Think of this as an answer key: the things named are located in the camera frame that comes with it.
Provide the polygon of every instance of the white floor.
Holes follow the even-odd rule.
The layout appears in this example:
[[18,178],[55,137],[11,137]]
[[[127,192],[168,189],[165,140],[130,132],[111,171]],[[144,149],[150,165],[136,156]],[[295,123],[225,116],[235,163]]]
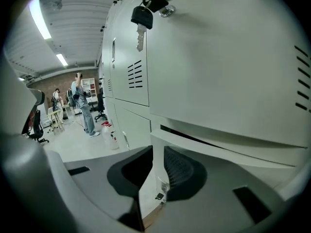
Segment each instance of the white floor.
[[[98,112],[92,112],[93,117],[97,114]],[[99,120],[95,123],[96,131],[101,131],[103,122],[104,120]],[[83,131],[82,115],[76,116],[75,122],[71,122],[69,119],[65,120],[63,125],[65,131],[56,129],[55,134],[49,130],[50,127],[45,128],[43,138],[50,142],[42,143],[45,150],[58,152],[63,162],[93,159],[122,152],[121,149],[110,150],[107,148],[101,135],[89,137]],[[143,218],[159,205],[160,201],[155,200],[156,195],[156,177],[152,169],[139,191],[140,210]]]

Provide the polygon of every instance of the blue jeans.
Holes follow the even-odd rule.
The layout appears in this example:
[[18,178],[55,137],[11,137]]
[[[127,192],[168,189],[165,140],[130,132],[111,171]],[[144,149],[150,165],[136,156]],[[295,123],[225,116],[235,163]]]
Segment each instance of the blue jeans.
[[94,125],[94,121],[91,115],[91,112],[89,111],[88,106],[83,106],[81,108],[82,114],[83,114],[83,118],[84,118],[84,128],[86,133],[93,135],[94,134],[94,129],[95,129],[95,125]]

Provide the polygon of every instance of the white sneaker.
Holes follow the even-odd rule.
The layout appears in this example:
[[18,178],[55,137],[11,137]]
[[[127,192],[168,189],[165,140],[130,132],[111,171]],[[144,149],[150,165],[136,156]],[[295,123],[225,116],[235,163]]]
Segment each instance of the white sneaker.
[[89,137],[94,137],[94,136],[98,136],[98,135],[100,135],[100,133],[99,133],[99,132],[95,132],[95,131],[94,131],[94,134],[89,135]]

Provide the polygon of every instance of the black office chair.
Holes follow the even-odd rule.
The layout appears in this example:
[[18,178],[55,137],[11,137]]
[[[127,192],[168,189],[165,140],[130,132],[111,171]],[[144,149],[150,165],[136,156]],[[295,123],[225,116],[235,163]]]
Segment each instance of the black office chair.
[[104,117],[107,120],[107,117],[104,114],[105,107],[104,107],[103,89],[102,88],[99,89],[99,94],[97,96],[97,100],[98,100],[97,111],[99,111],[99,114],[94,117],[95,122],[97,122],[97,120],[101,117]]
[[40,111],[39,110],[37,110],[35,112],[33,129],[34,129],[34,134],[29,134],[30,138],[36,140],[39,143],[42,143],[42,142],[48,142],[49,143],[49,140],[46,140],[44,138],[39,140],[43,136],[43,128],[40,125]]

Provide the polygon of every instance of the wooden stool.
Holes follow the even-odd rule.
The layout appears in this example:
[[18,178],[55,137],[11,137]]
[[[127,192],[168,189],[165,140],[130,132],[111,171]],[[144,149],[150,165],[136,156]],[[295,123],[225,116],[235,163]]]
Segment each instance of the wooden stool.
[[53,129],[54,134],[55,134],[55,129],[57,128],[57,126],[58,126],[59,129],[62,129],[62,130],[65,131],[65,129],[64,129],[64,127],[63,127],[62,123],[60,122],[60,119],[59,119],[59,117],[57,115],[57,112],[59,112],[59,111],[60,110],[53,111],[53,112],[48,114],[48,118],[51,117],[52,129]]

